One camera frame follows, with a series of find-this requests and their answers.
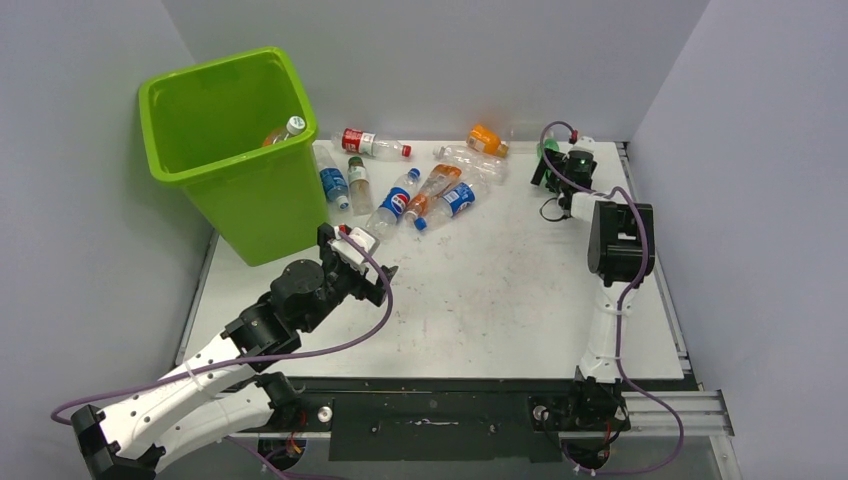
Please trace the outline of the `green plastic bottle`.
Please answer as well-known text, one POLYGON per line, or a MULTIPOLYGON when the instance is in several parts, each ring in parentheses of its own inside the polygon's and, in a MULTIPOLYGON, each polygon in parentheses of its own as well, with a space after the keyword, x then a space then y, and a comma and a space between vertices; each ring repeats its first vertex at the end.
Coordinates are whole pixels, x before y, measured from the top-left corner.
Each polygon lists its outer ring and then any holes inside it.
POLYGON ((558 141, 551 136, 544 136, 543 139, 536 145, 536 154, 541 163, 545 163, 545 159, 553 162, 557 159, 560 152, 558 141))

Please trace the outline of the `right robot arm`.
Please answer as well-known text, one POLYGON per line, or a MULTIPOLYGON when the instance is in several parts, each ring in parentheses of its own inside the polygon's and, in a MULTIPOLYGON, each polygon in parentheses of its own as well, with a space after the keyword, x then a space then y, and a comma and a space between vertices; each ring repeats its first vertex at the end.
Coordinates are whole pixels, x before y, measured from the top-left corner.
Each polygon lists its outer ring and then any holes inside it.
POLYGON ((615 187, 592 189, 597 162, 588 149, 541 146, 531 183, 556 194, 565 219, 589 226, 587 265, 598 279, 587 346, 558 417, 569 430, 627 423, 622 396, 623 335, 638 289, 655 264, 653 207, 615 187))

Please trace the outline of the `blue label blue cap bottle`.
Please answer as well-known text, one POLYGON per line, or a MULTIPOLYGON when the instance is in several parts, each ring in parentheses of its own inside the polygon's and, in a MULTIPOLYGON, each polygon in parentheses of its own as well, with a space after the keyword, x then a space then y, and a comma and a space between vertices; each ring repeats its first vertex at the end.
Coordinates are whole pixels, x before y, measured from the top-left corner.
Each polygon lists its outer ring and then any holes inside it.
POLYGON ((435 230, 450 223, 459 213, 478 200, 474 186, 468 182, 459 182, 438 198, 436 204, 424 217, 413 222, 419 232, 435 230))

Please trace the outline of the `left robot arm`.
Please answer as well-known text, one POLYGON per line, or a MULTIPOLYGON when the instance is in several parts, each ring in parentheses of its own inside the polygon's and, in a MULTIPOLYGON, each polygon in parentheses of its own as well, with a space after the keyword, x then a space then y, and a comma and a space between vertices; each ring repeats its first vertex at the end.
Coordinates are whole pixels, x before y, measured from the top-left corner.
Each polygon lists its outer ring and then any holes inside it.
POLYGON ((153 479, 182 457, 224 437, 268 425, 282 431, 298 416, 299 396, 269 367, 299 359, 313 332, 347 298, 392 305, 396 268, 373 258, 367 230, 323 224, 318 260, 286 266, 267 292, 206 346, 152 385, 84 401, 70 425, 94 479, 153 479))

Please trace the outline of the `large orange tea bottle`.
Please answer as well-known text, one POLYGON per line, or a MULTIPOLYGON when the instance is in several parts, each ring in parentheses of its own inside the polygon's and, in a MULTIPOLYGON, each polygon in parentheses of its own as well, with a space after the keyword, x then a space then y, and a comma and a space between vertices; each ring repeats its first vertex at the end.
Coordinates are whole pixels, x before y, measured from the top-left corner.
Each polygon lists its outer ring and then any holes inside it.
POLYGON ((272 130, 264 139, 262 146, 267 147, 299 136, 306 129, 306 121, 297 115, 291 116, 282 127, 272 130))

